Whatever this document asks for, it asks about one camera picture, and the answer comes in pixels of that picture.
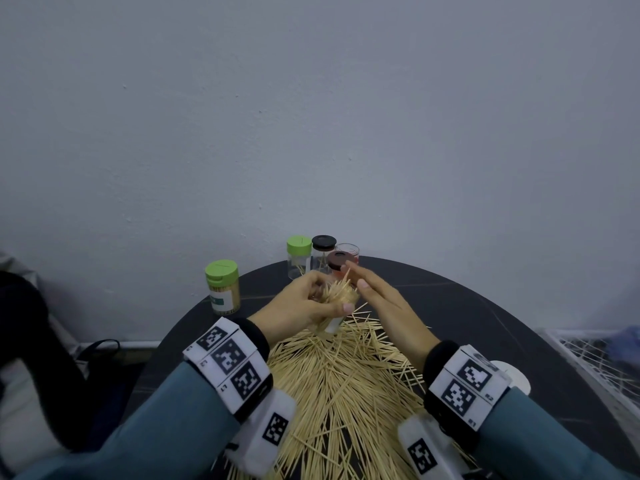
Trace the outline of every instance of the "left hand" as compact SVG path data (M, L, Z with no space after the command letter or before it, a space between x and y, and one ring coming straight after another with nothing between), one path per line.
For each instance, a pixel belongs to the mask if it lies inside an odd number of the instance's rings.
M269 346L273 347L279 341L306 329L311 323L351 315L355 307L350 303L318 303L313 300L322 294L322 286L334 279L319 271L303 274L249 320L260 328Z

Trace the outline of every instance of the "right hand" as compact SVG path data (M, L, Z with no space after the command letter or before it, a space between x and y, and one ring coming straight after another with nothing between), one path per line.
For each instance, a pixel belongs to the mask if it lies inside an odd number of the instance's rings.
M358 291L377 311L389 339L420 373L432 348L440 343L427 325L402 297L400 292L373 271L347 261L341 271L349 269L349 278Z

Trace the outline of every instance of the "brown lid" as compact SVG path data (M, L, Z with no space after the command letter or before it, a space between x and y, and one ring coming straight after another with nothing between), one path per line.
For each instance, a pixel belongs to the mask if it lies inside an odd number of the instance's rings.
M347 261L356 261L355 256L349 253L345 253L344 251L334 251L329 253L326 260L329 262L329 267L331 269L335 269L336 271L340 271L340 267L346 263Z

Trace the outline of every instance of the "wrist band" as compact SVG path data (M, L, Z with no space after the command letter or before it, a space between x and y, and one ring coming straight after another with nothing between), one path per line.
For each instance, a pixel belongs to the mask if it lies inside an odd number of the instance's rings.
M273 376L256 345L236 323L224 317L183 354L240 422L273 387Z
M478 431L509 384L506 373L471 345L465 345L447 361L429 391Z

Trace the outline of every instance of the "black cuff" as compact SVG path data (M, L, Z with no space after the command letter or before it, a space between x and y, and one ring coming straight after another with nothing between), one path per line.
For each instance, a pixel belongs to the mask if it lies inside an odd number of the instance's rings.
M236 323L240 330L244 332L244 334L249 337L249 340L253 342L253 345L258 347L258 352L262 355L262 358L265 362L269 358L269 343L267 342L267 338L264 336L262 331L258 328L258 325L253 323L251 320L247 320L242 317L233 317L228 318L232 322Z
M445 340L436 345L427 355L422 371L422 377L427 386L427 391L424 395L424 408L438 421L440 429L446 435L452 437L464 451L471 453L476 449L480 439L478 432L469 427L460 416L450 410L434 393L429 391L429 386L459 348L460 346L452 340Z

